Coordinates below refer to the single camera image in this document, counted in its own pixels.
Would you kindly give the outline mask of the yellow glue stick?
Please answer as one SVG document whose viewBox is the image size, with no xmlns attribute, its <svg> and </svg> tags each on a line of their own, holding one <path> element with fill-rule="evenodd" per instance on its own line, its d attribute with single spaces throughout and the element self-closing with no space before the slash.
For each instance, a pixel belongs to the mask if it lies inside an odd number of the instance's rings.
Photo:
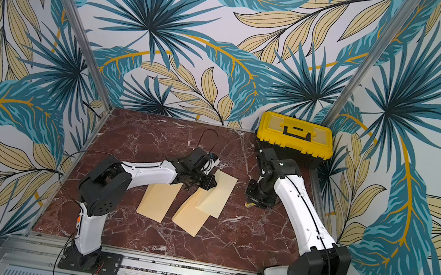
<svg viewBox="0 0 441 275">
<path fill-rule="evenodd" d="M 252 208 L 252 207 L 254 207 L 255 206 L 255 203 L 252 203 L 252 202 L 248 202 L 248 203 L 245 203 L 245 206 L 246 206 L 246 208 Z"/>
</svg>

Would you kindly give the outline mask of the manila envelope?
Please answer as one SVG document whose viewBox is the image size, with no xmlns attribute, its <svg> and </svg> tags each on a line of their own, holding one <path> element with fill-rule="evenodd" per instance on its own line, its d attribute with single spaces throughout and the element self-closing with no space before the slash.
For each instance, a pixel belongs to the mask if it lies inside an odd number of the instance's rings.
<svg viewBox="0 0 441 275">
<path fill-rule="evenodd" d="M 214 176 L 217 185 L 208 191 L 204 190 L 195 207 L 199 211 L 218 219 L 238 179 L 221 170 L 217 170 Z"/>
<path fill-rule="evenodd" d="M 209 214 L 197 209 L 197 204 L 208 196 L 208 192 L 202 188 L 193 193 L 174 214 L 172 221 L 179 228 L 195 237 L 204 223 L 210 217 Z"/>
<path fill-rule="evenodd" d="M 161 223 L 182 187 L 182 183 L 149 185 L 137 213 Z"/>
</svg>

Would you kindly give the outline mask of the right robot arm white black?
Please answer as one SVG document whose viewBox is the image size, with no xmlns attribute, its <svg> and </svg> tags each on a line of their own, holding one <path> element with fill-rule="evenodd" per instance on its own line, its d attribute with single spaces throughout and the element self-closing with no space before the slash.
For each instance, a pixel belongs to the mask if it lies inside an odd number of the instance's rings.
<svg viewBox="0 0 441 275">
<path fill-rule="evenodd" d="M 247 186 L 247 206 L 267 209 L 282 203 L 299 251 L 291 265 L 267 267 L 258 275 L 347 275 L 351 254 L 320 220 L 297 163 L 280 159 L 272 148 L 259 149 L 256 159 L 260 176 Z"/>
</svg>

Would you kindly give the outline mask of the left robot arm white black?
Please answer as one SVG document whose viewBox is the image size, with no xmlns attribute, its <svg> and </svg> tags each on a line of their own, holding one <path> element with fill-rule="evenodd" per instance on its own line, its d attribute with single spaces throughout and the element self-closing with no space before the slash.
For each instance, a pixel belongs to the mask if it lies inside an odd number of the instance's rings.
<svg viewBox="0 0 441 275">
<path fill-rule="evenodd" d="M 81 212 L 76 234 L 64 248 L 57 267 L 94 275 L 117 275 L 122 256 L 102 253 L 102 233 L 108 214 L 116 210 L 125 193 L 135 187 L 158 184 L 186 184 L 203 189 L 216 187 L 211 174 L 219 157 L 193 149 L 183 158 L 151 163 L 129 163 L 109 156 L 79 184 Z"/>
</svg>

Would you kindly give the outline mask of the yellow black toolbox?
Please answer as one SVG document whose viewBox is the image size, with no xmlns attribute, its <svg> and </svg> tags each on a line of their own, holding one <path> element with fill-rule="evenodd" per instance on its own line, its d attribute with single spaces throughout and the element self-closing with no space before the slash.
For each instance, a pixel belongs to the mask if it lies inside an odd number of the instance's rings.
<svg viewBox="0 0 441 275">
<path fill-rule="evenodd" d="M 275 112 L 265 112 L 256 132 L 260 149 L 273 149 L 280 159 L 293 159 L 300 167 L 315 169 L 333 156 L 329 128 Z"/>
</svg>

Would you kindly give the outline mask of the right aluminium corner post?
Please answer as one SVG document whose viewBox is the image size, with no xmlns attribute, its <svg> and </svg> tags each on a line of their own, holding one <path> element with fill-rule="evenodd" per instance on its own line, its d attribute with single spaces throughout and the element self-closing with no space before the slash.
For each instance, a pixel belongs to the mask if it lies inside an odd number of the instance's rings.
<svg viewBox="0 0 441 275">
<path fill-rule="evenodd" d="M 330 110 L 326 114 L 326 117 L 321 122 L 324 127 L 332 128 L 334 121 L 337 116 L 343 110 L 347 101 L 353 95 L 353 92 L 359 86 L 362 79 L 368 73 L 368 71 L 374 66 L 380 56 L 383 54 L 387 46 L 395 38 L 398 30 L 403 27 L 406 20 L 415 12 L 416 7 L 419 5 L 421 0 L 405 0 L 400 9 L 396 12 L 395 16 L 387 24 L 384 34 L 375 41 L 370 52 L 366 55 L 365 59 L 356 70 L 355 74 L 352 76 L 346 86 L 344 86 L 343 91 L 335 100 L 334 104 L 331 105 Z"/>
</svg>

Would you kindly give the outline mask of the aluminium corner post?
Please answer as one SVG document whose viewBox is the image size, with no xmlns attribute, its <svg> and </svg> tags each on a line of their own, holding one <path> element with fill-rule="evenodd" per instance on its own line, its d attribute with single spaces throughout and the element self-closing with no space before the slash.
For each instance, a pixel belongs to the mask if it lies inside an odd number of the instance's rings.
<svg viewBox="0 0 441 275">
<path fill-rule="evenodd" d="M 113 106 L 108 96 L 107 89 L 105 88 L 103 80 L 101 78 L 99 67 L 95 60 L 93 50 L 90 46 L 90 42 L 84 29 L 84 25 L 82 23 L 82 20 L 80 19 L 75 1 L 61 0 L 61 2 L 63 5 L 62 8 L 66 12 L 66 16 L 71 25 L 74 36 L 78 41 L 78 46 L 80 47 L 82 55 L 89 68 L 89 74 L 94 80 L 99 99 L 102 101 L 104 108 L 110 112 L 113 109 Z"/>
<path fill-rule="evenodd" d="M 344 86 L 343 91 L 335 100 L 334 104 L 331 105 L 330 110 L 326 114 L 326 117 L 321 122 L 324 127 L 332 128 L 334 121 L 337 116 L 343 110 L 347 101 L 353 95 L 353 92 L 359 86 L 362 79 L 368 73 L 368 71 L 374 66 L 380 56 L 383 54 L 387 46 L 395 38 L 398 30 L 403 27 L 406 20 L 415 12 L 416 7 L 419 5 L 421 0 L 405 0 L 400 9 L 396 12 L 395 16 L 387 24 L 384 34 L 375 41 L 370 52 L 366 55 L 365 59 L 356 70 L 355 74 L 352 76 L 346 86 Z"/>
</svg>

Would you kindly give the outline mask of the left aluminium corner post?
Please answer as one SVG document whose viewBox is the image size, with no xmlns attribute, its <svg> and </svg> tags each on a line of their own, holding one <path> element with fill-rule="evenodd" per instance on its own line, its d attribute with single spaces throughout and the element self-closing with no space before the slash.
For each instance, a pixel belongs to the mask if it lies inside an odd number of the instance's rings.
<svg viewBox="0 0 441 275">
<path fill-rule="evenodd" d="M 90 46 L 90 42 L 84 29 L 84 25 L 82 23 L 82 20 L 80 19 L 75 1 L 61 0 L 61 2 L 63 5 L 62 8 L 66 12 L 66 16 L 71 25 L 74 36 L 78 41 L 78 46 L 80 47 L 82 55 L 89 68 L 89 74 L 94 80 L 99 99 L 102 101 L 104 108 L 110 112 L 113 109 L 113 106 L 108 96 L 107 89 L 105 88 L 103 80 L 101 78 L 99 67 L 95 60 L 93 50 Z"/>
</svg>

